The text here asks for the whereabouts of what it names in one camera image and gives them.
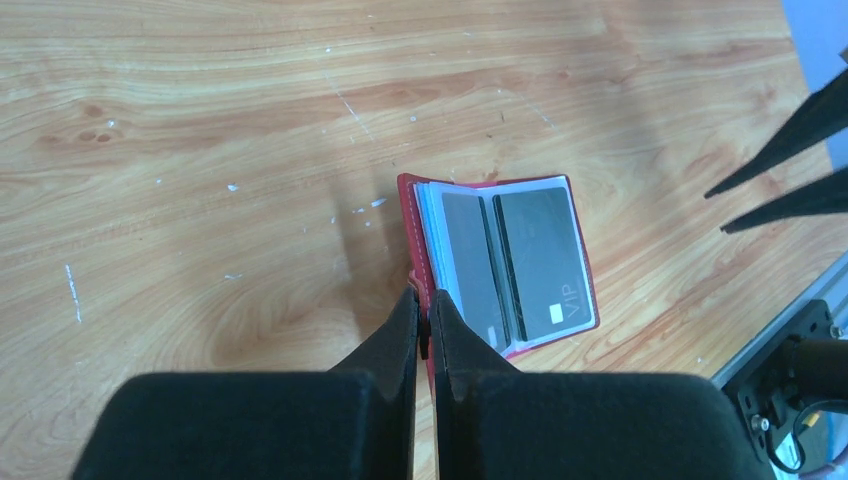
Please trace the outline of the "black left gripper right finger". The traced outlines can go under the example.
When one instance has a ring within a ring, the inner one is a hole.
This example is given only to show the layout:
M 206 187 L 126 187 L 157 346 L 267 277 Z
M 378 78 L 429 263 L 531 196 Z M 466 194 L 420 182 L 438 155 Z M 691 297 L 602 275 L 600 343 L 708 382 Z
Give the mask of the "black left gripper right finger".
M 523 372 L 429 309 L 442 479 L 769 479 L 730 401 L 676 373 Z

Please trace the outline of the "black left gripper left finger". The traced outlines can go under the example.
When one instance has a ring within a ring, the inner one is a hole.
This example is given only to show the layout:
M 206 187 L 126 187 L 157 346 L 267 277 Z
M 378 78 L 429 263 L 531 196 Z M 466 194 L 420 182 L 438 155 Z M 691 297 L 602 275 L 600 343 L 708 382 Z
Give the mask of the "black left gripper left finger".
M 419 302 L 326 371 L 159 372 L 102 411 L 76 479 L 408 479 Z

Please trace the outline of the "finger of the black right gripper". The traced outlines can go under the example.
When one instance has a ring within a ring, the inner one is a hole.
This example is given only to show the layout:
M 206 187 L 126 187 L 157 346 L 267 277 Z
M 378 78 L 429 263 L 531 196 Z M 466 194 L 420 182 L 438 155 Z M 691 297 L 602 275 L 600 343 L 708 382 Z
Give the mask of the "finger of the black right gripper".
M 746 164 L 708 190 L 727 192 L 847 128 L 847 69 L 812 93 Z
M 733 234 L 788 218 L 846 212 L 847 168 L 842 168 L 729 221 L 720 230 Z

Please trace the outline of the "red card holder wallet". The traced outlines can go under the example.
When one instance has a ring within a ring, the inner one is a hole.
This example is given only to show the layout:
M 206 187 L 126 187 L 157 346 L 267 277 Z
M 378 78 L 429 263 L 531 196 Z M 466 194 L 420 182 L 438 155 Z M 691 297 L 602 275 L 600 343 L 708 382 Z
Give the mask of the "red card holder wallet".
M 503 193 L 532 191 L 546 188 L 562 187 L 569 192 L 571 198 L 574 223 L 587 271 L 588 287 L 595 307 L 596 325 L 588 330 L 570 335 L 547 338 L 541 342 L 525 342 L 519 338 L 513 296 L 510 290 L 508 274 L 505 266 L 504 245 L 498 231 L 494 213 L 493 197 Z M 526 351 L 550 344 L 565 338 L 573 337 L 586 331 L 591 331 L 600 325 L 600 314 L 596 299 L 595 286 L 592 278 L 591 265 L 586 249 L 583 232 L 573 195 L 571 181 L 564 174 L 525 179 L 499 180 L 476 184 L 456 184 L 438 181 L 411 173 L 401 173 L 397 177 L 397 189 L 401 206 L 402 218 L 407 237 L 412 269 L 409 282 L 418 293 L 422 309 L 427 311 L 432 304 L 435 293 L 444 290 L 452 299 L 459 311 L 461 320 L 465 323 L 461 309 L 457 307 L 458 291 L 456 277 L 453 272 L 453 258 L 447 233 L 442 195 L 444 193 L 460 193 L 477 196 L 482 199 L 487 225 L 487 236 L 492 260 L 496 288 L 499 293 L 507 332 L 510 336 L 508 349 L 500 354 L 510 358 Z

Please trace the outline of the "black VIP credit card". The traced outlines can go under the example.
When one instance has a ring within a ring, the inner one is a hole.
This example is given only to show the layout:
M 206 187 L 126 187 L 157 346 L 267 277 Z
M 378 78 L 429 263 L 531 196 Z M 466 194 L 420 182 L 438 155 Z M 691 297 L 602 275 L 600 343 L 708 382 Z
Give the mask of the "black VIP credit card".
M 546 188 L 493 197 L 518 335 L 525 342 L 596 325 L 569 192 Z

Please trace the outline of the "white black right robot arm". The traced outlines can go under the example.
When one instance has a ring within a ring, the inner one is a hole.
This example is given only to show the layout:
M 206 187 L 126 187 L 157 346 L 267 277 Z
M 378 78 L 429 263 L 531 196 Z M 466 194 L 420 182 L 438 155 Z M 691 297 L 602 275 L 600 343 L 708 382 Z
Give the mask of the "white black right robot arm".
M 711 198 L 730 191 L 847 128 L 847 74 L 841 72 L 812 93 L 747 163 L 706 192 Z M 721 226 L 726 234 L 781 220 L 847 211 L 847 171 L 836 170 Z M 713 378 L 725 393 L 757 404 L 782 393 L 811 403 L 847 398 L 847 343 L 833 337 L 823 320 L 802 325 L 803 317 L 822 315 L 826 303 L 810 300 L 782 325 L 770 324 Z

